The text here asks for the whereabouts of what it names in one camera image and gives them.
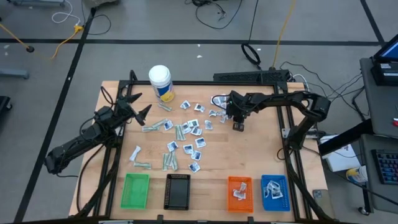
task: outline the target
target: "wooden table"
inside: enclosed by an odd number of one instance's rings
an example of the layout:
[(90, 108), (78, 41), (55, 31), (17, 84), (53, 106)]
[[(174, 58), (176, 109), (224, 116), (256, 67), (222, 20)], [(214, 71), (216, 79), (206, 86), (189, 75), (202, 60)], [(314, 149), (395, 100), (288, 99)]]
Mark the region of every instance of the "wooden table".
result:
[[(103, 86), (110, 92), (113, 98), (116, 97), (118, 82), (103, 82)], [(303, 89), (302, 83), (289, 83), (288, 86), (289, 91)], [(207, 143), (207, 146), (201, 148), (202, 157), (198, 162), (201, 170), (194, 174), (188, 169), (188, 165), (193, 162), (193, 159), (190, 158), (190, 155), (186, 155), (182, 149), (184, 144), (193, 144), (196, 148), (194, 139), (197, 136), (187, 134), (185, 142), (177, 142), (179, 145), (176, 151), (178, 170), (176, 172), (171, 169), (162, 171), (163, 153), (168, 152), (167, 143), (175, 140), (174, 129), (164, 131), (161, 128), (160, 131), (143, 133), (141, 127), (133, 120), (131, 124), (126, 126), (111, 218), (156, 220), (157, 215), (163, 215), (165, 220), (246, 221), (248, 216), (253, 216), (255, 221), (294, 221), (293, 211), (266, 212), (262, 207), (261, 175), (282, 174), (287, 177), (285, 162), (279, 161), (276, 158), (277, 151), (282, 147), (276, 108), (266, 108), (259, 114), (252, 113), (245, 120), (245, 130), (243, 133), (232, 130), (231, 120), (227, 120), (223, 124), (220, 122), (219, 116), (210, 118), (208, 116), (210, 109), (217, 109), (216, 106), (210, 104), (210, 97), (213, 95), (229, 93), (231, 90), (235, 90), (242, 95), (249, 92), (272, 94), (274, 92), (273, 88), (268, 86), (211, 85), (175, 85), (174, 88), (176, 96), (168, 104), (168, 106), (173, 108), (172, 112), (167, 112), (156, 106), (156, 97), (150, 85), (133, 86), (132, 93), (142, 93), (142, 96), (132, 106), (136, 111), (139, 111), (148, 104), (153, 104), (146, 119), (148, 126), (164, 118), (172, 120), (173, 124), (182, 124), (191, 119), (199, 119), (200, 126), (203, 128), (202, 137), (205, 138)], [(188, 100), (191, 103), (192, 107), (188, 110), (180, 108), (180, 104), (184, 100)], [(196, 103), (205, 106), (206, 111), (204, 113), (194, 111), (193, 107)], [(102, 94), (99, 94), (96, 110), (104, 105), (107, 105), (107, 102), (104, 100)], [(303, 115), (296, 108), (292, 108), (292, 111), (295, 123), (299, 124)], [(205, 119), (212, 121), (214, 130), (204, 130)], [(289, 127), (286, 113), (284, 113), (284, 121), (287, 127)], [(133, 162), (129, 161), (129, 157), (136, 145), (142, 148), (136, 161), (151, 163), (151, 170), (133, 167)], [(318, 151), (317, 143), (314, 140), (305, 140), (304, 146)], [(92, 149), (85, 153), (83, 164), (95, 151), (95, 149)], [(320, 157), (306, 150), (301, 150), (300, 153), (308, 191), (312, 193), (314, 189), (327, 189)], [(91, 160), (83, 174), (80, 195), (81, 207), (90, 199), (98, 186), (103, 157), (104, 149)], [(128, 172), (142, 172), (150, 175), (146, 210), (120, 208), (124, 177)], [(165, 178), (169, 173), (191, 175), (189, 211), (163, 209)], [(254, 213), (229, 213), (227, 211), (227, 178), (231, 175), (252, 177), (254, 186)], [(305, 218), (302, 196), (298, 189), (296, 189), (296, 192), (298, 193), (297, 200), (300, 216), (301, 218)], [(100, 214), (104, 213), (107, 196), (108, 190), (106, 189), (103, 194)], [(75, 191), (70, 214), (73, 215), (76, 213)]]

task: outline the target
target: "black tray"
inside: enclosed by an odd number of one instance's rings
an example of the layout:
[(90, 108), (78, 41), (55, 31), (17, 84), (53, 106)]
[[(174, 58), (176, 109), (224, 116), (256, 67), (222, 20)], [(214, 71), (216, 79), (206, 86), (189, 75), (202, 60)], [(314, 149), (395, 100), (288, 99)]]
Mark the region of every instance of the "black tray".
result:
[(164, 209), (188, 210), (191, 175), (167, 174)]

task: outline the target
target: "plastic container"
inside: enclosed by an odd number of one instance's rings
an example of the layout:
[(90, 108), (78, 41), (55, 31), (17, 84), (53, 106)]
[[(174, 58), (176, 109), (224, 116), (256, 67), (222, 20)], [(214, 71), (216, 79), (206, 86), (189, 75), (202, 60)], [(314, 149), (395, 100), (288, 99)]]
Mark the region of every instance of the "plastic container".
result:
[(191, 175), (167, 174), (164, 206), (166, 210), (188, 210)]
[(346, 177), (349, 181), (352, 181), (357, 184), (367, 182), (368, 173), (366, 172), (366, 166), (361, 166), (347, 170)]
[[(233, 196), (233, 190), (239, 190), (241, 183), (244, 182), (246, 186), (246, 199), (238, 200), (237, 197)], [(228, 177), (228, 211), (229, 212), (243, 212), (253, 213), (253, 187), (252, 180), (250, 177)]]
[(121, 208), (145, 209), (149, 186), (148, 174), (126, 174)]
[(174, 99), (172, 76), (164, 65), (153, 66), (149, 70), (149, 81), (160, 102), (170, 102)]
[[(266, 197), (268, 183), (273, 180), (280, 186), (283, 197), (272, 199), (271, 195)], [(284, 175), (262, 175), (261, 176), (261, 197), (262, 206), (265, 211), (288, 212), (290, 211), (289, 193), (287, 191), (287, 181)]]

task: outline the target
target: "gray floor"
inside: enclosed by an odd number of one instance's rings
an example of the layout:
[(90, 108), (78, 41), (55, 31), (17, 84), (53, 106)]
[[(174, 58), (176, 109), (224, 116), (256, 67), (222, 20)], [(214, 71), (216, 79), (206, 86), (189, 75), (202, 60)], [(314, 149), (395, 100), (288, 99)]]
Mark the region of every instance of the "gray floor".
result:
[[(398, 2), (393, 0), (366, 0), (385, 40), (398, 31), (398, 18), (394, 15)], [(81, 17), (79, 0), (70, 0), (73, 14)], [(253, 40), (277, 40), (289, 8), (288, 0), (260, 1), (252, 33)], [(112, 29), (104, 35), (89, 35), (88, 39), (211, 39), (244, 40), (249, 36), (255, 1), (243, 1), (234, 21), (224, 30), (213, 30), (195, 19), (195, 7), (178, 0), (121, 1), (117, 6), (100, 8), (96, 15), (106, 14), (112, 20)], [(233, 15), (239, 1), (221, 1), (220, 4)], [(51, 15), (57, 11), (68, 12), (58, 6), (28, 5), (15, 7), (0, 2), (3, 24), (25, 39), (64, 39), (73, 32), (76, 20), (69, 18), (63, 24), (54, 24)], [(200, 9), (199, 16), (215, 26), (215, 8)], [(99, 18), (90, 32), (106, 30), (107, 21)], [(0, 31), (0, 38), (9, 36)], [(297, 0), (294, 13), (286, 27), (283, 40), (324, 41), (377, 41), (359, 0)], [(32, 44), (41, 55), (52, 55), (56, 44)], [(255, 45), (262, 66), (272, 63), (275, 45)], [(19, 44), (0, 44), (0, 67), (23, 68), (30, 79), (0, 78), (0, 95), (12, 98), (13, 110), (4, 119), (0, 129), (0, 223), (11, 222), (15, 216), (30, 171), (40, 151), (45, 133), (57, 104), (66, 74), (69, 71), (77, 44), (65, 44), (53, 61), (37, 54), (28, 54)], [(304, 46), (280, 47), (276, 65), (284, 61), (304, 64), (333, 88), (359, 74), (359, 59), (374, 54), (379, 47)], [(213, 44), (85, 44), (72, 80), (65, 105), (61, 112), (50, 148), (64, 143), (78, 133), (82, 121), (90, 117), (95, 108), (99, 87), (103, 80), (127, 79), (134, 69), (140, 80), (147, 79), (153, 65), (169, 67), (174, 80), (212, 80), (217, 72), (251, 71), (255, 68), (246, 60), (239, 45)], [(308, 82), (321, 85), (314, 75), (300, 67), (285, 65), (292, 73), (302, 74)], [(351, 86), (362, 86), (362, 80)], [(312, 91), (322, 93), (311, 86)], [(368, 111), (365, 95), (358, 98), (364, 112)], [(341, 99), (333, 102), (328, 119), (319, 124), (328, 133), (340, 133), (360, 119)], [(78, 174), (81, 160), (74, 160), (63, 174)], [(356, 208), (363, 206), (362, 191), (332, 174), (325, 173), (336, 216), (341, 221), (359, 223), (393, 223), (398, 216), (376, 211), (369, 217), (360, 215)], [(25, 216), (27, 220), (66, 217), (75, 189), (75, 179), (59, 179), (42, 169), (32, 200)]]

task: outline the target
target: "blue tray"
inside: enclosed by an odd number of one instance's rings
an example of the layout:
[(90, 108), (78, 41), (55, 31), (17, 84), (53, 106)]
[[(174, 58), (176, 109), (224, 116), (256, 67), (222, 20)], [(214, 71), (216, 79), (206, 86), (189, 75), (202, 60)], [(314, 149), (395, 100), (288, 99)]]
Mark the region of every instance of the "blue tray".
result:
[[(270, 180), (277, 182), (280, 185), (280, 191), (284, 195), (281, 198), (272, 199), (271, 195), (266, 198), (267, 184)], [(289, 194), (287, 192), (287, 181), (284, 175), (262, 175), (261, 176), (261, 195), (262, 195), (262, 206), (265, 211), (279, 211), (288, 212), (290, 211)]]

